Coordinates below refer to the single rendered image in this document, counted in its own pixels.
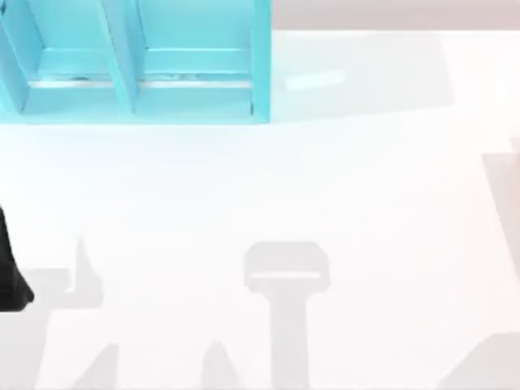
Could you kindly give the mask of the light blue rack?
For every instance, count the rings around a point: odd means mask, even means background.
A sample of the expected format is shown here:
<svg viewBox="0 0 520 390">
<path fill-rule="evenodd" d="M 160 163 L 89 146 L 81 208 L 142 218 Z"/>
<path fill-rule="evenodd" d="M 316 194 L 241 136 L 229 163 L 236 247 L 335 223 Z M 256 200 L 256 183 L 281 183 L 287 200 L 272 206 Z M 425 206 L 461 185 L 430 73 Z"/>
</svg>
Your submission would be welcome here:
<svg viewBox="0 0 520 390">
<path fill-rule="evenodd" d="M 263 124 L 273 0 L 0 0 L 0 124 Z"/>
</svg>

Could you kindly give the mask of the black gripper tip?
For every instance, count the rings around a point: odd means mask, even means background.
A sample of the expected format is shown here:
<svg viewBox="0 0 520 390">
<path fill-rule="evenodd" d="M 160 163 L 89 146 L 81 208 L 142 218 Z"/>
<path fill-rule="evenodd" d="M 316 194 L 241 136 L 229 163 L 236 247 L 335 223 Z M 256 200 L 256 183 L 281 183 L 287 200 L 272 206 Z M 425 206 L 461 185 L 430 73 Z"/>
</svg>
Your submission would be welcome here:
<svg viewBox="0 0 520 390">
<path fill-rule="evenodd" d="M 33 290 L 16 264 L 0 206 L 0 312 L 20 312 L 34 299 Z"/>
</svg>

